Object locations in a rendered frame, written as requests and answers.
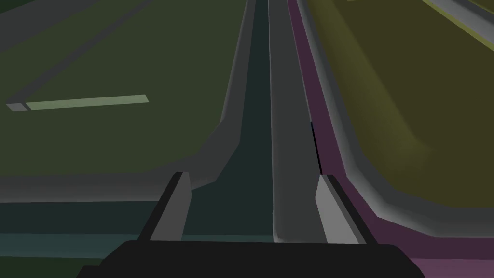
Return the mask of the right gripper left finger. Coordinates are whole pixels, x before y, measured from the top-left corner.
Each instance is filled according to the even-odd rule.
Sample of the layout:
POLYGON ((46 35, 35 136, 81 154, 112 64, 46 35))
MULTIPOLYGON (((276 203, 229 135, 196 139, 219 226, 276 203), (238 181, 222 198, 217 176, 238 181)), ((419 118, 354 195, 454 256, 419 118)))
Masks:
POLYGON ((188 172, 174 173, 138 240, 180 241, 192 198, 188 172))

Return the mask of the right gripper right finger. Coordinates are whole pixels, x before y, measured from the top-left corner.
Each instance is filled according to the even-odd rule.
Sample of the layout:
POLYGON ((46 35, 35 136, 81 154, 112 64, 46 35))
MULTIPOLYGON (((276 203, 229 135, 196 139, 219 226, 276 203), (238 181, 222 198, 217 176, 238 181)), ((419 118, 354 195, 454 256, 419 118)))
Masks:
POLYGON ((328 243, 377 243, 343 188, 333 176, 320 176, 315 200, 328 243))

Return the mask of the grey door leaf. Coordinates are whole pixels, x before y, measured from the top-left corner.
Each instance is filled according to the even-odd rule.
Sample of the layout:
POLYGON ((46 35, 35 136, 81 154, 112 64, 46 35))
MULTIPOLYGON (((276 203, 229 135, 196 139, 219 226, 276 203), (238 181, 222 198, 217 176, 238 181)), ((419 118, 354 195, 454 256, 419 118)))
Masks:
POLYGON ((320 171, 288 0, 268 0, 273 228, 277 242, 326 243, 320 171))

